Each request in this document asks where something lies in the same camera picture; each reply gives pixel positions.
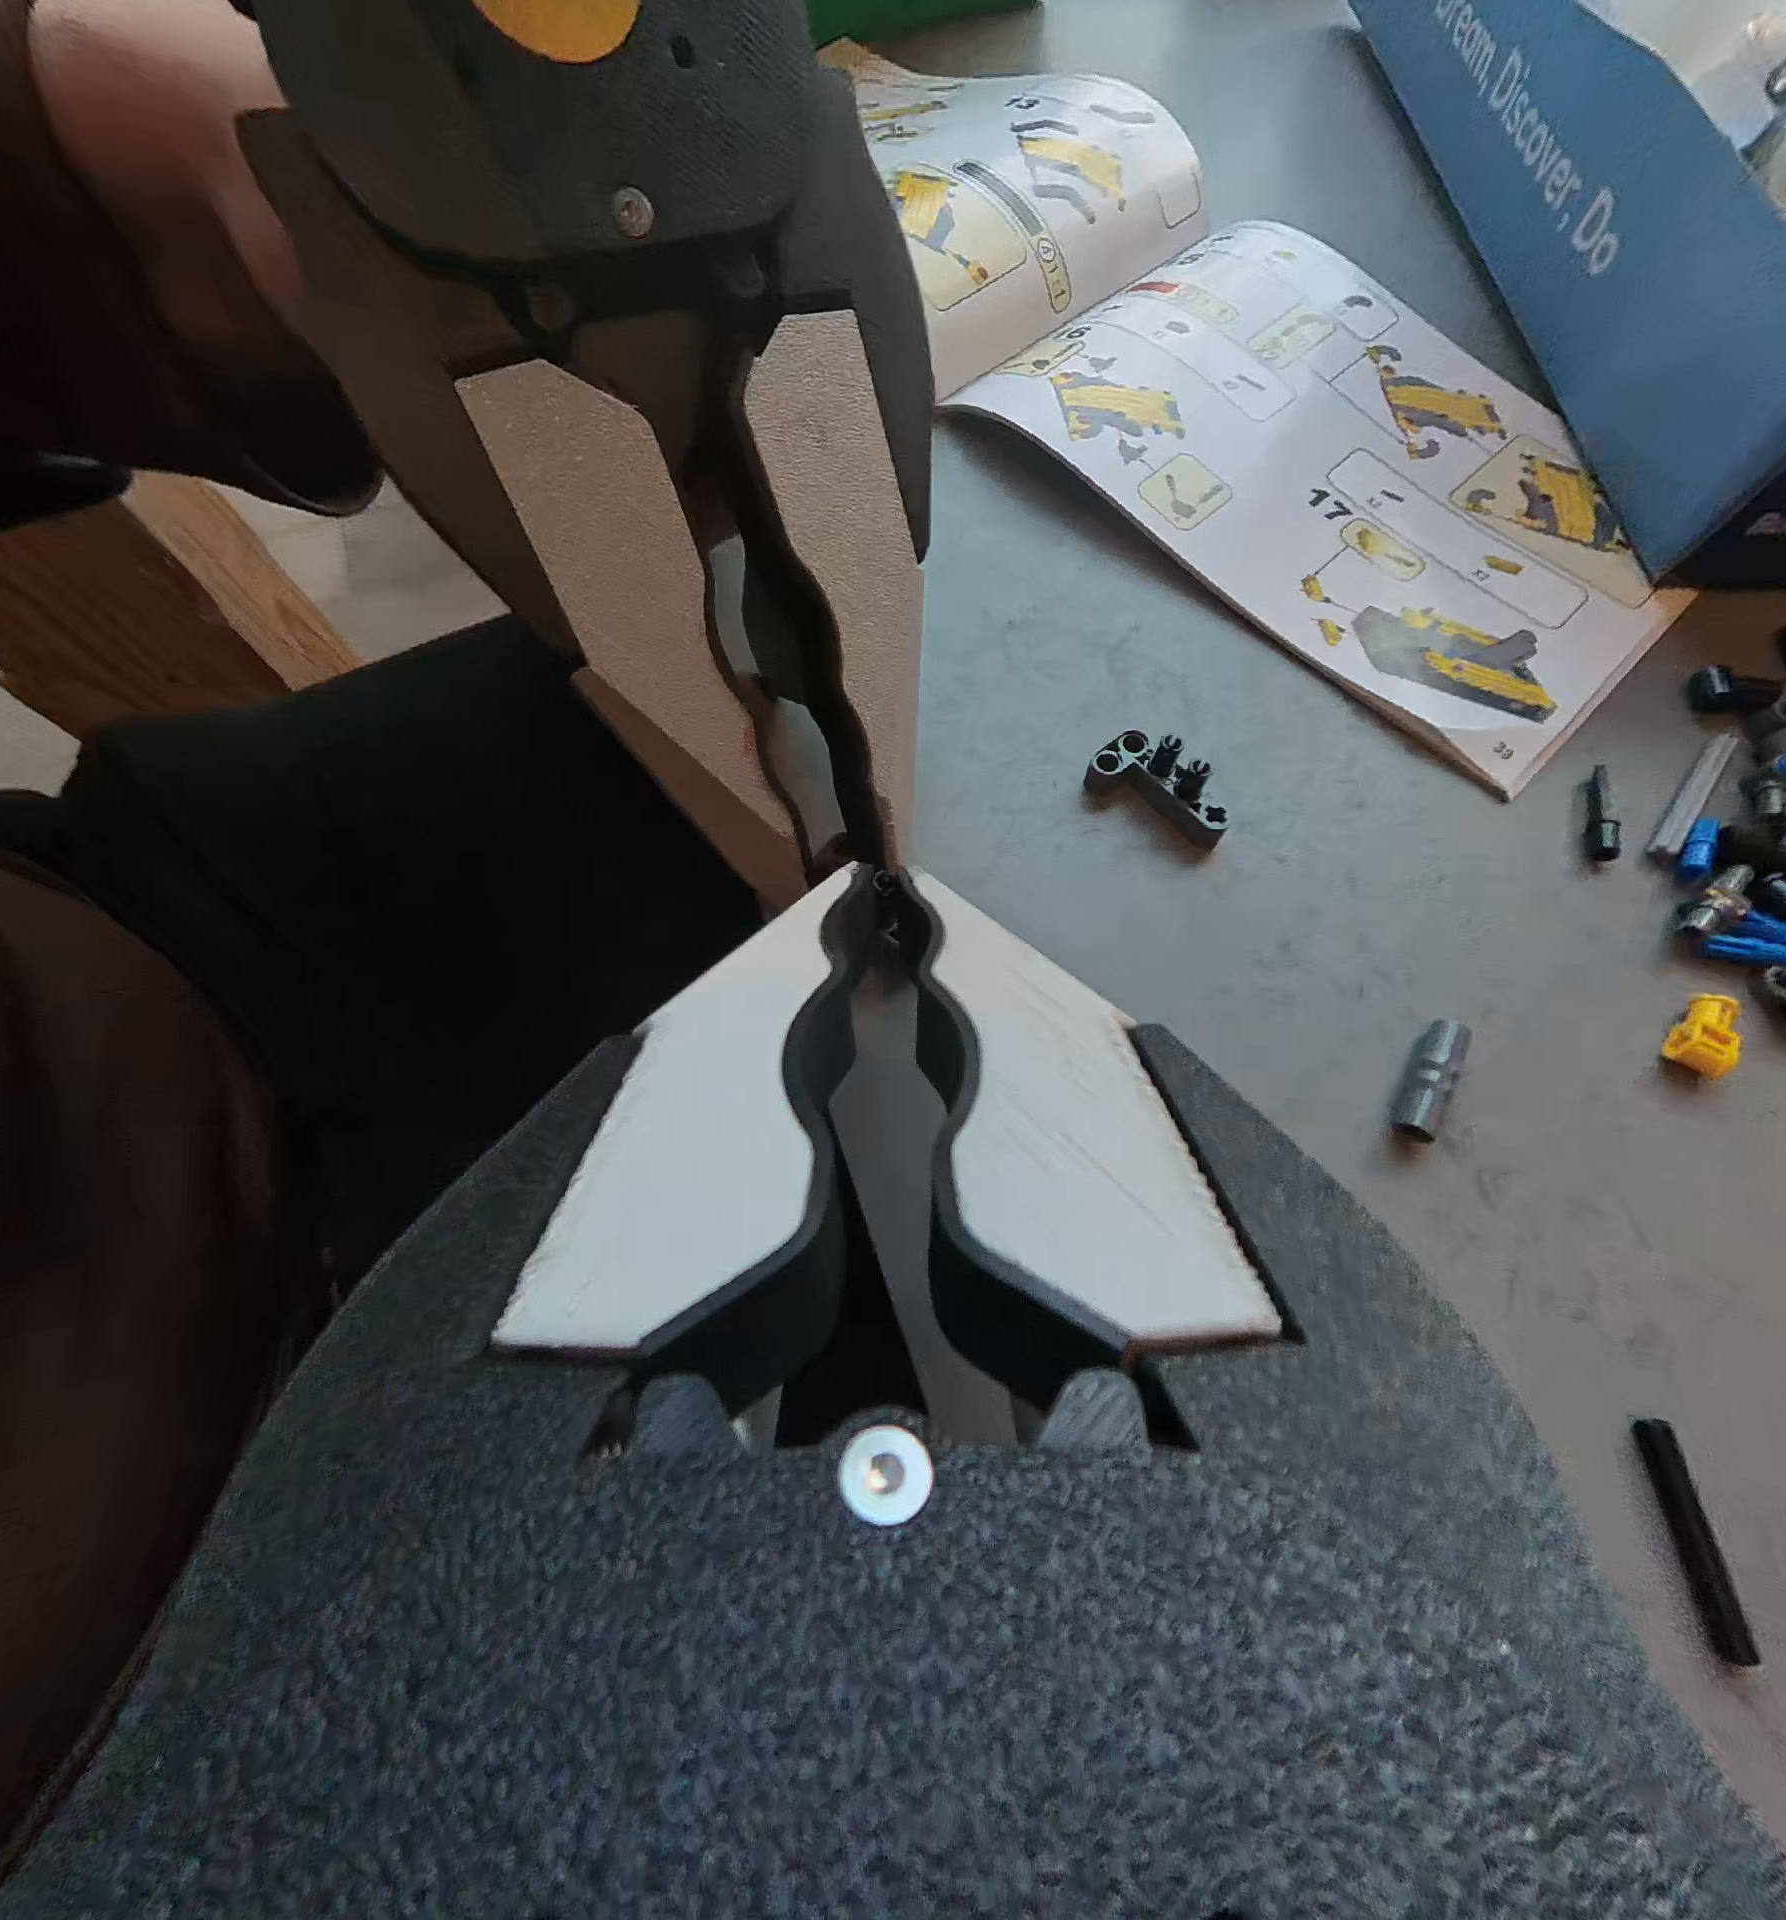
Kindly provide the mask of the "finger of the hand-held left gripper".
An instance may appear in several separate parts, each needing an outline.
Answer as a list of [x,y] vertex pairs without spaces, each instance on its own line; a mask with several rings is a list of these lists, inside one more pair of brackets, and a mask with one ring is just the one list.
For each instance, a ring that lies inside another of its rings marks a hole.
[[574,690],[766,910],[804,897],[800,822],[716,645],[709,567],[651,426],[539,359],[461,402],[578,651]]
[[924,571],[852,310],[790,313],[774,326],[744,378],[741,427],[790,695],[824,743],[853,856],[896,872],[913,809]]

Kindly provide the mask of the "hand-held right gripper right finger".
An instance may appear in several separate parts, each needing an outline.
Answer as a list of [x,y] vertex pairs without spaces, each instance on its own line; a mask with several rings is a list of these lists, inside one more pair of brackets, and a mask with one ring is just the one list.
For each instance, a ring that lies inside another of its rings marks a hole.
[[941,1098],[927,1295],[1029,1406],[1085,1371],[1280,1342],[1286,1314],[1135,1020],[935,876],[892,883],[916,1063]]

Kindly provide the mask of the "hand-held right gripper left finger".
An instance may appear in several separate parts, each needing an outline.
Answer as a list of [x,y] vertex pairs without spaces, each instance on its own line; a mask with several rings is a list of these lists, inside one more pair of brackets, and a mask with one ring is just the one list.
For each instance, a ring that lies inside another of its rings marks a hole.
[[849,865],[639,1023],[496,1350],[657,1359],[713,1325],[732,1340],[732,1311],[777,1281],[777,1352],[821,1340],[818,1283],[790,1268],[833,1198],[829,1105],[873,925],[875,876]]

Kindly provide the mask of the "person's left forearm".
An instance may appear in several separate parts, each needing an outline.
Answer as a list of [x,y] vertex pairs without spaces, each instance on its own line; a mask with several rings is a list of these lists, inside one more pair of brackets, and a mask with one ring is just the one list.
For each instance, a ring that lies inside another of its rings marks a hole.
[[278,107],[249,4],[0,2],[0,531],[137,472],[320,514],[375,497],[238,139]]

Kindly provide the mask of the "grey desk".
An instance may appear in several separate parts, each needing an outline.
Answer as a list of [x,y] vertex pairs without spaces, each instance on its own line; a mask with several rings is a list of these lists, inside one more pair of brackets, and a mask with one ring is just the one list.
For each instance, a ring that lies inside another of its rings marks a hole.
[[[1166,1025],[1379,1216],[1510,1380],[1648,1663],[1786,1849],[1786,1032],[1655,1052],[1721,968],[1665,943],[1648,829],[1700,752],[1697,665],[1771,665],[1786,593],[1707,593],[1502,804],[1234,621],[1019,433],[931,430],[918,861]],[[1212,762],[1190,847],[1081,790],[1114,733]],[[1623,853],[1579,857],[1605,762]],[[1473,1030],[1431,1143],[1389,1128],[1431,1020]],[[1718,1663],[1628,1422],[1679,1435],[1762,1650]]]

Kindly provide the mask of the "grey axle connector tube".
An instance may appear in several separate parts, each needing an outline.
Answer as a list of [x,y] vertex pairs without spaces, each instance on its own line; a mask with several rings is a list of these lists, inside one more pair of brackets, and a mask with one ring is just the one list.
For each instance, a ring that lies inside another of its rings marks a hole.
[[1456,1094],[1473,1030],[1463,1020],[1431,1020],[1412,1044],[1389,1102],[1389,1128],[1414,1143],[1436,1141]]

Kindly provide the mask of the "person's legs in black pants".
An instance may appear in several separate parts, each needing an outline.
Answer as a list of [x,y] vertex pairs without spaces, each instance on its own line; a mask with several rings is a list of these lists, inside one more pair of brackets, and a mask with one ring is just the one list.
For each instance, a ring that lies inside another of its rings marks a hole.
[[762,928],[513,615],[252,707],[113,725],[33,847],[246,1044],[342,1281]]

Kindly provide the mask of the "green plastic bin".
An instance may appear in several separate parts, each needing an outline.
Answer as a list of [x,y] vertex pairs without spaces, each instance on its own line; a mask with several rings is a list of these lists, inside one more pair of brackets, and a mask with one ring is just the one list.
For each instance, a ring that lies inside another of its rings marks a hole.
[[1034,6],[1034,2],[1005,0],[803,4],[812,41],[818,47],[827,47],[840,38],[879,43],[889,37],[911,34],[938,25],[954,25],[1001,12],[1025,12]]

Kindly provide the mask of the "open instruction booklet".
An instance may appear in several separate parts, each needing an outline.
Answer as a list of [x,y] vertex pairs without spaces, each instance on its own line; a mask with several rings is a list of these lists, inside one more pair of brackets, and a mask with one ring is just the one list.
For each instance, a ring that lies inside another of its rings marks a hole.
[[1156,98],[833,41],[942,411],[1011,426],[1504,798],[1682,615],[1566,423],[1311,235],[1216,227]]

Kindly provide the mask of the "person's brown sweater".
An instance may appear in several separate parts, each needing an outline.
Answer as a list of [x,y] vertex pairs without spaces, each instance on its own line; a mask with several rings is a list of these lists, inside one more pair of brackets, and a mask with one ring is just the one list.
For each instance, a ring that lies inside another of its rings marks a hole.
[[100,1718],[298,1301],[271,1098],[200,993],[0,866],[0,1854]]

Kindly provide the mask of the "small yellow connector piece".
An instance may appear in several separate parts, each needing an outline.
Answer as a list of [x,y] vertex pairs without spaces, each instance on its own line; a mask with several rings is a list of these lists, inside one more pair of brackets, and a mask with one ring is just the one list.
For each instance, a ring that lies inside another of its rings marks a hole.
[[1679,1018],[1665,1032],[1657,1057],[1700,1080],[1720,1080],[1743,1059],[1743,1001],[1737,996],[1690,996]]

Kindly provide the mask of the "short black axle rod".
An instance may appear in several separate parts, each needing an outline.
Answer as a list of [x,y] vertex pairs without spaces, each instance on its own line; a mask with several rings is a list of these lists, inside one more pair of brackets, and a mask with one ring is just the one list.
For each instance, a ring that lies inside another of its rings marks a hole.
[[1677,1429],[1649,1415],[1636,1415],[1628,1429],[1713,1658],[1738,1670],[1756,1669],[1758,1645]]

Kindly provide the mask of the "dark blue cardboard box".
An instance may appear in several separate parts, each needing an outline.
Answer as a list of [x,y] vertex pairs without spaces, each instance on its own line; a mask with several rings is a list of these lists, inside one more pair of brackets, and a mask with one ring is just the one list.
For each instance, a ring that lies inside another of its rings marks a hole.
[[1359,2],[1370,56],[1648,576],[1786,589],[1786,215],[1573,2]]

